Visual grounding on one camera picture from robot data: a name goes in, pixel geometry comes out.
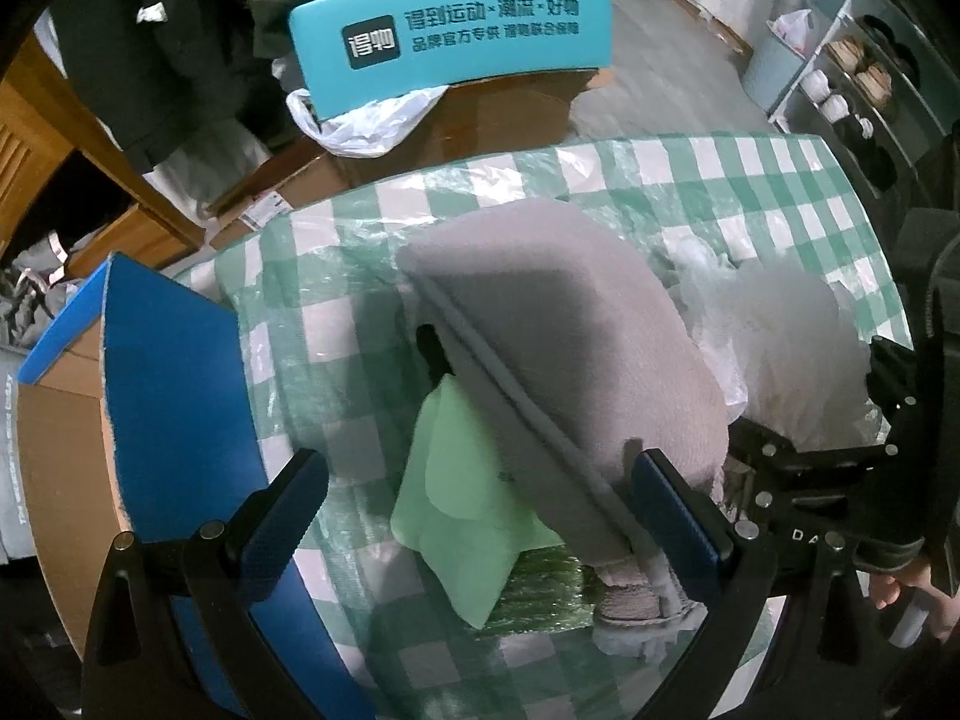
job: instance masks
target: trash can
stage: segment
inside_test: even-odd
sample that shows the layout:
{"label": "trash can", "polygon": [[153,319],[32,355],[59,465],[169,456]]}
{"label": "trash can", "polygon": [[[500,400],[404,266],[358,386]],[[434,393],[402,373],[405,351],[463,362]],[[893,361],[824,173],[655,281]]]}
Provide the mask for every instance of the trash can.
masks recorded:
{"label": "trash can", "polygon": [[743,74],[743,91],[769,115],[805,61],[803,55],[786,45],[774,32],[773,25],[767,22],[767,33]]}

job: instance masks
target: plastic table cover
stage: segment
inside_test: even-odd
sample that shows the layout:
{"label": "plastic table cover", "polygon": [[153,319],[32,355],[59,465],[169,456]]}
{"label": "plastic table cover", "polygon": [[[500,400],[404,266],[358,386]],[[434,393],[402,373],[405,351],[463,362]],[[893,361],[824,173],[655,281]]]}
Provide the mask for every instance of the plastic table cover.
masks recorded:
{"label": "plastic table cover", "polygon": [[[477,638],[390,531],[429,384],[394,257],[409,236],[480,206],[574,202],[656,272],[695,233],[735,263],[794,250],[853,294],[863,338],[909,343],[880,245],[819,138],[683,135],[504,153],[411,172],[275,218],[178,276],[237,313],[253,418],[274,477],[296,447],[323,452],[328,499],[296,552],[344,662],[395,720],[620,720],[690,635],[651,659],[601,654],[590,630]],[[747,656],[769,641],[769,618]]]}

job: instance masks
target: gray floor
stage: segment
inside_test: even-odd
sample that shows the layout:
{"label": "gray floor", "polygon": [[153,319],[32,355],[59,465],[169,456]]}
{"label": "gray floor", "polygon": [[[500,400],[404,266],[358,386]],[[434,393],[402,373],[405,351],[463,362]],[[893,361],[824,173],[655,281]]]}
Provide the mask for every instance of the gray floor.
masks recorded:
{"label": "gray floor", "polygon": [[574,100],[577,137],[712,130],[771,132],[744,94],[744,58],[671,0],[613,0],[608,86]]}

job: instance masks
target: wooden furniture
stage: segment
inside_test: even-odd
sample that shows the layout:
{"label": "wooden furniture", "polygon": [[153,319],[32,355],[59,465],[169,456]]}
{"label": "wooden furniture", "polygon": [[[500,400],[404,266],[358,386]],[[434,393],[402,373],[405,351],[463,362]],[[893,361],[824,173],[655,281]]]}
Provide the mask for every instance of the wooden furniture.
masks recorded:
{"label": "wooden furniture", "polygon": [[30,35],[0,81],[0,255],[73,151],[126,191],[133,204],[70,257],[69,276],[87,276],[114,250],[160,268],[203,245],[203,229],[133,170]]}

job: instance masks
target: black logo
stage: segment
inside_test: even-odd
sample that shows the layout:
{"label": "black logo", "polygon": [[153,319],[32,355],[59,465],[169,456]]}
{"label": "black logo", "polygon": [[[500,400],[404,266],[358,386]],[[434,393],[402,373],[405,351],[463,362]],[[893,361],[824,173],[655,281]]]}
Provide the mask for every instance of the black logo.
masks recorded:
{"label": "black logo", "polygon": [[400,56],[393,16],[377,16],[343,28],[347,59],[354,70],[389,62]]}

